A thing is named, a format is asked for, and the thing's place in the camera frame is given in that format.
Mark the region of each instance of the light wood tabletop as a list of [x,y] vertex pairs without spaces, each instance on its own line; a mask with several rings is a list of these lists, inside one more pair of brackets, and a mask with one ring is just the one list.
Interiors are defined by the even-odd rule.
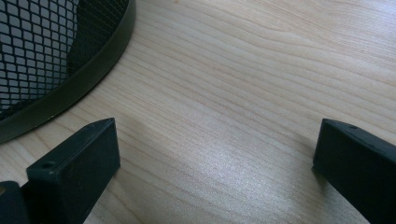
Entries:
[[396,144],[396,2],[138,0],[117,65],[0,145],[0,181],[115,118],[121,168],[86,223],[366,223],[312,171],[321,120]]

